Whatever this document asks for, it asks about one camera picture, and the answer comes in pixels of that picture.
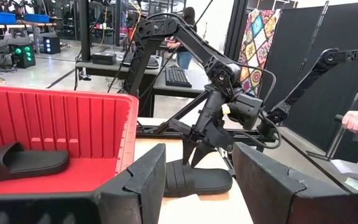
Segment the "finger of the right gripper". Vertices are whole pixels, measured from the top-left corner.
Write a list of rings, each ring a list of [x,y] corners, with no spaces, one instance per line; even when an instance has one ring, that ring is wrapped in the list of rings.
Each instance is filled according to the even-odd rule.
[[[186,165],[189,162],[190,156],[192,155],[194,149],[198,146],[196,141],[191,139],[183,139],[183,158],[181,160],[183,165]]]
[[[198,145],[195,148],[193,159],[191,161],[191,167],[194,168],[205,156],[216,150],[208,145]]]

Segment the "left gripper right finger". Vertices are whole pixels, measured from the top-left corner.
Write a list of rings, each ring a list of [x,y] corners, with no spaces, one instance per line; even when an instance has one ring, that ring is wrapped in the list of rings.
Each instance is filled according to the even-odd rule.
[[[233,146],[237,181],[254,224],[349,224],[347,194],[250,146]]]

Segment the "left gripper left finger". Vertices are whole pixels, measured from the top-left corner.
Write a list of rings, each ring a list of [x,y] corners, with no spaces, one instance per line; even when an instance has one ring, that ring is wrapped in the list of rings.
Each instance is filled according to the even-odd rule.
[[[166,178],[166,145],[156,144],[95,190],[98,224],[158,224]]]

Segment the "black rubber slide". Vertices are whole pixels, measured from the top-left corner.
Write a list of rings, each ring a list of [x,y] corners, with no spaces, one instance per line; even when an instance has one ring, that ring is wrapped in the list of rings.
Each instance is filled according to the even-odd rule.
[[[0,181],[56,174],[69,163],[68,151],[26,150],[15,142],[0,146]]]
[[[189,195],[217,195],[232,187],[232,176],[224,169],[192,168],[181,159],[166,163],[164,197],[178,198]]]

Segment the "red plastic bin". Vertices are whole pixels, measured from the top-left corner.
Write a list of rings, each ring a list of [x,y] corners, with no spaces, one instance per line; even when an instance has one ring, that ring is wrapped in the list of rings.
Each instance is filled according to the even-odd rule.
[[[138,101],[122,94],[0,86],[0,146],[64,150],[61,173],[0,182],[0,195],[90,192],[134,160]]]

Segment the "black desk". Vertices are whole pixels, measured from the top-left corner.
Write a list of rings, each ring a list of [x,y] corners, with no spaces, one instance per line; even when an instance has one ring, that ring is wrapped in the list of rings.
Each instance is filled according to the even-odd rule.
[[[204,86],[209,84],[209,79],[204,71],[185,70],[183,72],[192,87],[167,86],[165,84],[165,70],[158,76],[154,83],[152,93],[163,96],[177,96],[184,98],[196,98],[204,92]]]
[[[154,82],[156,81],[157,76],[159,75],[161,71],[161,67],[163,65],[162,63],[162,57],[152,55],[150,59],[153,59],[156,61],[156,64],[158,67],[149,67],[147,66],[144,70],[142,75],[134,76],[129,70],[130,66],[127,64],[124,64],[121,68],[120,63],[117,62],[114,65],[101,65],[96,64],[93,62],[78,62],[76,63],[76,72],[75,72],[75,84],[74,84],[74,90],[78,87],[78,82],[80,80],[85,81],[86,78],[89,78],[90,76],[100,76],[100,77],[109,77],[120,80],[125,80],[125,83],[128,83],[127,81],[128,76],[133,77],[133,79],[139,80],[142,78],[142,80],[139,82],[138,85],[133,84],[132,86],[125,86],[123,85],[122,88],[125,89],[128,93],[130,92],[130,89],[132,87],[138,88],[138,94],[141,95],[143,93],[147,93],[150,89],[152,89]]]

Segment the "black keyboard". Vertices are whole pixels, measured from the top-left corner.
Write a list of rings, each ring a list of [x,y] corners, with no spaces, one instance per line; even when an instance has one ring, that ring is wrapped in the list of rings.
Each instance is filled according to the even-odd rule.
[[[191,88],[192,85],[187,79],[186,74],[180,67],[165,68],[165,84],[166,86],[176,86]]]

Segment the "person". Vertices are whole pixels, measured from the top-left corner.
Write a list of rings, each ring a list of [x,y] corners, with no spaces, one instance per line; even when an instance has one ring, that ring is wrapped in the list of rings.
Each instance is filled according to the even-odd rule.
[[[197,31],[195,22],[195,10],[193,7],[186,7],[183,11],[184,21],[193,27],[193,30]],[[177,49],[177,64],[183,70],[188,70],[189,64],[192,59],[192,54],[188,49],[177,41],[174,37],[171,37],[166,41],[169,49]]]

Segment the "black laptop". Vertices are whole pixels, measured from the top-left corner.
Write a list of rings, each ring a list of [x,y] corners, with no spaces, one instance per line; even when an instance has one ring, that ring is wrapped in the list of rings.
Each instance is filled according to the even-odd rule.
[[[134,56],[134,52],[129,52],[124,59],[123,65],[126,67],[129,67],[131,65],[133,56]],[[162,60],[162,57],[159,57],[157,55],[151,55],[149,58],[149,61],[147,62],[146,69],[159,68],[161,60]]]

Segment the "colourful patchwork quilt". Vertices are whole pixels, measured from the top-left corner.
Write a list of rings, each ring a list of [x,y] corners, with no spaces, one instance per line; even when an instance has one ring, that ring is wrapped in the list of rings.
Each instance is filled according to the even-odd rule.
[[[281,9],[254,9],[249,15],[241,44],[238,62],[251,67],[265,68]],[[259,95],[262,72],[242,67],[240,81],[243,89],[254,96]]]

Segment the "small black box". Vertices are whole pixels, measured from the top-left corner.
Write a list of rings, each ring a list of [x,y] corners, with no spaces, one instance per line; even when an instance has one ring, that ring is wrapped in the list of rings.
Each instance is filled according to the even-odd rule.
[[[114,52],[97,52],[92,55],[92,62],[100,65],[114,65],[117,55]]]

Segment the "black pillar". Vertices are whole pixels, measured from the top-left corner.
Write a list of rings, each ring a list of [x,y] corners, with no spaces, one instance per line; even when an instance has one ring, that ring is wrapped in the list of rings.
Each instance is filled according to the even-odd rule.
[[[89,32],[89,2],[88,0],[79,0],[80,13],[80,39],[81,39],[81,57],[84,61],[90,61],[90,32]]]

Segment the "black partition panel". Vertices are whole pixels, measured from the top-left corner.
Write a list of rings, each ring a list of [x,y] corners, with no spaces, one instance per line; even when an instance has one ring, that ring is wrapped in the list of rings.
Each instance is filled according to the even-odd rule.
[[[281,13],[266,69],[276,75],[275,87],[265,103],[271,110],[313,67],[321,52],[358,49],[358,3],[329,6],[315,31],[322,7],[288,9]],[[334,185],[306,158],[306,151],[329,150],[339,125],[336,114],[352,106],[358,91],[358,63],[338,65],[319,78],[291,109],[280,130],[282,145],[265,154]]]

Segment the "black tower white lights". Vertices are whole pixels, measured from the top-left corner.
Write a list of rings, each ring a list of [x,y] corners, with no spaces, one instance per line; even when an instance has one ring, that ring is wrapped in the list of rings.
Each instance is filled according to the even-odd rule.
[[[60,53],[60,39],[58,37],[44,37],[44,52],[46,54]]]

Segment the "computer tower green lights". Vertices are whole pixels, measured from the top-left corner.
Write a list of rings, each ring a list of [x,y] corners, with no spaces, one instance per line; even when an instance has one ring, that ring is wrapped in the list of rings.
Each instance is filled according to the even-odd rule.
[[[9,44],[12,64],[17,68],[28,68],[36,65],[32,44]]]

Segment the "wooden workbench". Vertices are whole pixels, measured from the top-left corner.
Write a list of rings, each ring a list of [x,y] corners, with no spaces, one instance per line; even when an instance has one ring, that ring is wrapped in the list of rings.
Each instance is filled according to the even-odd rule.
[[[0,29],[23,29],[24,32],[27,28],[32,28],[34,37],[35,51],[40,53],[40,46],[44,37],[56,37],[55,26],[53,22],[39,23],[28,21],[17,21],[17,24],[0,24]]]

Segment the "black aluminium frame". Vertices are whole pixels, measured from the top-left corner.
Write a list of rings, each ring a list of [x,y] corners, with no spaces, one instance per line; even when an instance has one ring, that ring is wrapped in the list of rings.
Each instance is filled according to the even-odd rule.
[[[231,94],[225,93],[223,91],[219,91],[222,96],[225,98],[225,104],[233,101],[239,94],[243,93],[240,90],[236,90]],[[206,102],[206,98],[201,96],[197,96],[190,104],[186,105],[183,109],[181,109],[177,114],[172,116],[170,119],[161,123],[158,126],[141,126],[138,125],[138,136],[142,138],[167,138],[167,139],[175,139],[180,138],[184,139],[183,135],[178,131],[169,127],[168,122],[174,118],[179,121],[192,126],[196,123],[199,111],[202,110],[204,104]],[[263,107],[261,107],[259,111],[259,115],[254,124],[254,127],[251,130],[245,130],[243,127],[235,122],[231,121],[228,115],[223,115],[224,125],[223,128],[229,132],[229,134],[234,138],[234,142],[239,141],[243,143],[250,143],[253,146],[257,146],[258,148],[264,149],[276,149],[281,145],[282,135],[278,130],[277,118],[282,116],[281,113],[268,113],[265,114],[263,111]],[[201,141],[197,142],[198,145],[207,145]],[[193,159],[193,154],[195,149],[190,156],[189,165],[191,166],[191,161]]]

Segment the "black metal post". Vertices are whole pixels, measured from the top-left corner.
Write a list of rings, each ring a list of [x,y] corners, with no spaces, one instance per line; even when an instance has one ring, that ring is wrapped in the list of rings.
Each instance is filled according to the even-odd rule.
[[[239,59],[239,51],[246,27],[247,4],[248,0],[234,0],[227,29],[224,55],[235,62]]]

